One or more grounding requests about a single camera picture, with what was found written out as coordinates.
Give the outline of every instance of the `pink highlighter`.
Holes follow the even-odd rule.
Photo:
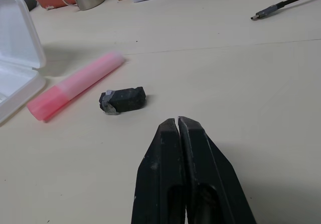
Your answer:
[[[121,54],[108,53],[31,100],[27,108],[37,120],[46,121],[58,109],[119,67],[124,61]]]

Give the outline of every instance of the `dark object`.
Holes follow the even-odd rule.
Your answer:
[[[108,115],[140,109],[145,105],[146,94],[142,87],[108,90],[100,96],[100,108]]]
[[[231,163],[199,122],[160,124],[137,173],[131,224],[256,224]]]
[[[275,4],[275,5],[272,5],[260,12],[257,12],[255,14],[255,16],[251,17],[252,20],[257,20],[257,19],[261,19],[261,18],[264,18],[266,17],[267,15],[271,14],[272,12],[275,12],[277,11],[278,9],[281,9],[285,6],[287,6],[288,4],[291,4],[291,3],[294,3],[294,2],[297,2],[299,0],[287,0],[287,1],[284,1],[284,2],[279,2],[278,4]]]
[[[37,0],[24,0],[27,4],[27,7],[29,9],[29,11],[31,11],[32,9],[34,9],[37,6]]]
[[[168,119],[138,168],[131,223],[184,224],[184,180],[179,132],[175,120]]]

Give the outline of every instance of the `table surface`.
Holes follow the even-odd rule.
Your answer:
[[[167,118],[199,121],[232,163],[258,223],[321,219],[321,0],[106,0],[31,12],[47,88],[110,50],[127,62],[48,123],[24,107],[1,128],[2,223],[130,223],[137,168]],[[107,89],[147,106],[107,116]]]

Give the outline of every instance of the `open plastic box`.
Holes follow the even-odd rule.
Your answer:
[[[46,56],[24,0],[0,0],[0,123],[45,86]]]

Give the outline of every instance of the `usb cable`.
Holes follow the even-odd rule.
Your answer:
[[[281,9],[285,6],[287,6],[288,4],[291,4],[291,3],[294,3],[294,2],[297,2],[299,0],[287,0],[287,1],[284,1],[284,2],[280,2],[278,4],[275,4],[275,5],[272,5],[258,13],[255,14],[255,16],[251,17],[252,20],[257,20],[257,19],[261,19],[263,17],[266,17],[267,15],[271,14],[272,12],[275,12],[277,11],[278,9]]]

